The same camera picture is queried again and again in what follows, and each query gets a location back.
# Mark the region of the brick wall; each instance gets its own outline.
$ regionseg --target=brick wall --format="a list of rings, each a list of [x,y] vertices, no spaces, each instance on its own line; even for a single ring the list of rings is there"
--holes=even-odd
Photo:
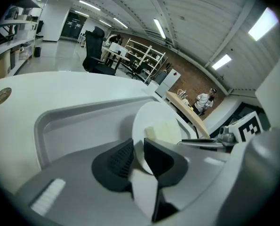
[[[170,91],[176,93],[178,89],[187,90],[188,100],[191,105],[194,104],[194,99],[196,98],[197,95],[201,93],[208,93],[210,88],[216,88],[217,94],[214,99],[213,107],[209,108],[206,111],[205,115],[201,117],[202,119],[205,119],[223,101],[225,95],[216,86],[216,84],[208,76],[206,76],[201,70],[199,70],[196,66],[194,66],[192,63],[185,60],[175,52],[161,45],[158,45],[152,41],[134,35],[121,33],[121,32],[112,32],[111,34],[114,33],[121,34],[122,37],[124,38],[122,42],[122,46],[125,46],[129,38],[131,38],[131,40],[137,41],[146,46],[152,45],[152,48],[156,49],[159,52],[162,53],[165,52],[166,53],[165,56],[168,57],[166,63],[172,63],[173,68],[181,74],[181,77],[170,89]]]

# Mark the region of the person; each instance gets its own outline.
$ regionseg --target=person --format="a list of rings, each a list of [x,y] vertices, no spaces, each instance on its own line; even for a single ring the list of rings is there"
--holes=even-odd
[[[200,94],[195,98],[195,104],[193,106],[193,111],[201,116],[204,114],[205,110],[213,106],[214,96],[216,94],[216,89],[210,89],[207,94]]]
[[[103,42],[103,47],[109,48],[112,43],[118,43],[121,40],[121,34],[112,34],[109,36],[106,41]],[[101,54],[101,60],[105,60],[106,56],[108,54],[108,51],[105,49],[102,49],[102,54]]]

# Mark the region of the ceiling light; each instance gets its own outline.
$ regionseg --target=ceiling light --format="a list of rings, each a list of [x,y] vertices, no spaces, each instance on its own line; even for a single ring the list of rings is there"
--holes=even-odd
[[[81,3],[83,3],[83,4],[85,4],[85,5],[88,5],[88,6],[90,6],[90,7],[92,7],[92,8],[94,8],[94,9],[97,9],[97,10],[101,10],[101,9],[99,9],[99,8],[97,8],[97,7],[95,7],[95,6],[93,6],[93,5],[91,5],[91,4],[89,4],[89,3],[87,3],[87,2],[84,2],[84,1],[79,1],[79,2],[81,2]]]
[[[125,24],[123,24],[121,21],[119,21],[119,20],[116,19],[115,17],[114,17],[113,19],[116,20],[118,23],[122,24],[125,28],[128,28]]]
[[[255,23],[255,25],[248,32],[256,41],[262,38],[272,27],[278,23],[278,19],[273,11],[269,8],[263,12],[261,17]]]
[[[219,69],[221,66],[224,66],[226,63],[230,62],[232,59],[228,56],[225,55],[223,56],[220,60],[218,60],[213,66],[213,69]]]
[[[86,17],[89,17],[89,15],[87,15],[87,14],[85,14],[85,13],[81,13],[81,12],[79,12],[79,11],[75,11],[75,13],[79,13],[79,14],[82,14],[82,15],[84,15],[84,16],[86,16]]]
[[[109,24],[107,24],[106,22],[104,22],[104,21],[102,21],[102,20],[99,20],[101,23],[104,23],[104,24],[106,24],[107,26],[110,26]]]
[[[158,19],[154,19],[154,22],[155,22],[155,24],[157,25],[157,27],[158,27],[158,29],[159,29],[159,32],[160,32],[160,34],[161,34],[161,36],[162,36],[162,38],[165,39],[166,36],[165,36],[164,31],[163,31],[163,29],[162,29],[162,27],[161,27],[161,25],[160,25],[160,22],[158,21]]]

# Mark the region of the gray floor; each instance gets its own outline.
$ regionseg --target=gray floor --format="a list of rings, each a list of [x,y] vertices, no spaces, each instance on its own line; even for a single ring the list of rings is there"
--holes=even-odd
[[[85,49],[72,41],[59,40],[57,43],[43,42],[41,45],[41,55],[38,58],[30,58],[18,74],[62,71],[62,72],[85,72],[82,62],[86,57]],[[120,65],[116,76],[129,78],[125,74],[126,68]]]

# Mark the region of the white ceiling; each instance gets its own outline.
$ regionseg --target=white ceiling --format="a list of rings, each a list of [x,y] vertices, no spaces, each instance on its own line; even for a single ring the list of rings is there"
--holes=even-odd
[[[280,57],[280,25],[259,41],[248,31],[266,8],[261,0],[75,0],[73,7],[116,30],[165,44],[154,18],[165,30],[167,44],[195,60],[227,88],[257,89]],[[124,29],[113,18],[129,27]],[[212,65],[228,53],[232,61],[214,71]]]

